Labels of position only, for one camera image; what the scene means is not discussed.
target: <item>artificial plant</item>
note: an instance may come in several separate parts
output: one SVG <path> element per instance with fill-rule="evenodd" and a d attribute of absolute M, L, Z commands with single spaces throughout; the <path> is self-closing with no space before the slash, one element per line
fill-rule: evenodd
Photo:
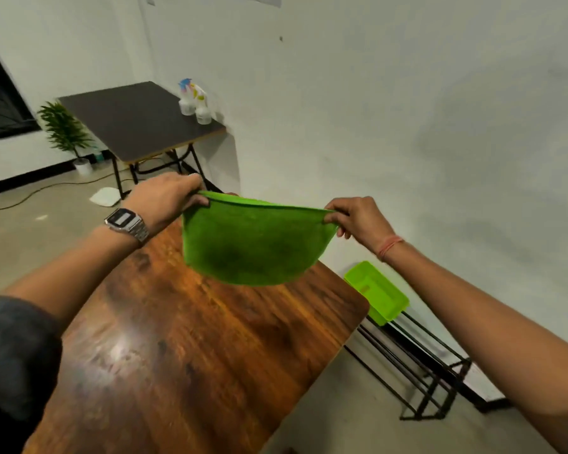
<path fill-rule="evenodd" d="M 54 148 L 62 151 L 73 151 L 80 159 L 77 148 L 89 148 L 92 143 L 91 136 L 80 121 L 78 121 L 65 106 L 59 102 L 46 102 L 38 112 L 45 122 L 48 140 Z"/>

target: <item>wooden table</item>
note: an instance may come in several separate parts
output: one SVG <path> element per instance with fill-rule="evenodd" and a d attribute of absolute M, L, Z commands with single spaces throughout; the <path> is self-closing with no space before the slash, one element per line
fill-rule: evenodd
<path fill-rule="evenodd" d="M 135 183 L 137 174 L 149 174 L 170 165 L 176 165 L 182 172 L 183 163 L 187 171 L 193 171 L 184 162 L 189 154 L 204 177 L 194 142 L 227 131 L 218 121 L 201 125 L 196 116 L 182 115 L 179 98 L 151 81 L 60 97 L 59 101 L 113 154 L 115 181 L 121 197 L 128 191 L 122 189 L 116 158 L 129 166 Z M 188 149 L 178 158 L 175 150 L 182 146 Z M 173 161 L 154 169 L 139 169 L 141 161 L 163 153 Z"/>
<path fill-rule="evenodd" d="M 187 268 L 181 247 L 177 222 L 76 317 L 27 454 L 257 453 L 368 313 L 321 263 L 232 286 Z"/>

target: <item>red thread bracelet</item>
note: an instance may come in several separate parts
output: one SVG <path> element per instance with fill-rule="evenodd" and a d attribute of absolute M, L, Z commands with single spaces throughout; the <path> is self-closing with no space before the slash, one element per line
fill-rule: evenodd
<path fill-rule="evenodd" d="M 381 245 L 381 249 L 379 250 L 379 253 L 377 253 L 378 258 L 382 261 L 385 262 L 385 254 L 391 250 L 391 248 L 397 244 L 398 242 L 404 242 L 404 239 L 400 236 L 390 236 L 387 237 L 385 239 L 385 242 L 383 242 L 383 245 Z"/>

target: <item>spray bottle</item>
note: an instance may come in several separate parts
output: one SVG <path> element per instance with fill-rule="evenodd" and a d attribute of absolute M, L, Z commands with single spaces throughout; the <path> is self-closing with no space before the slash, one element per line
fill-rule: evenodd
<path fill-rule="evenodd" d="M 196 113 L 196 101 L 191 95 L 190 91 L 193 84 L 191 84 L 191 79 L 186 78 L 179 83 L 179 88 L 181 89 L 181 100 L 179 100 L 179 107 L 181 108 L 181 113 L 185 116 L 191 116 Z"/>
<path fill-rule="evenodd" d="M 208 102 L 206 101 L 206 92 L 197 84 L 192 84 L 194 90 L 194 97 L 197 99 L 196 104 L 196 118 L 200 124 L 210 124 L 212 116 L 208 109 Z"/>

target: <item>green towel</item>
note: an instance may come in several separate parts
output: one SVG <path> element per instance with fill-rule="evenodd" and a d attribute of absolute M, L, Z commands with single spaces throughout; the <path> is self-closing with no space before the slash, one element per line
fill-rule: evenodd
<path fill-rule="evenodd" d="M 329 211 L 201 191 L 210 207 L 183 213 L 185 263 L 221 282 L 278 285 L 318 261 L 337 232 Z"/>

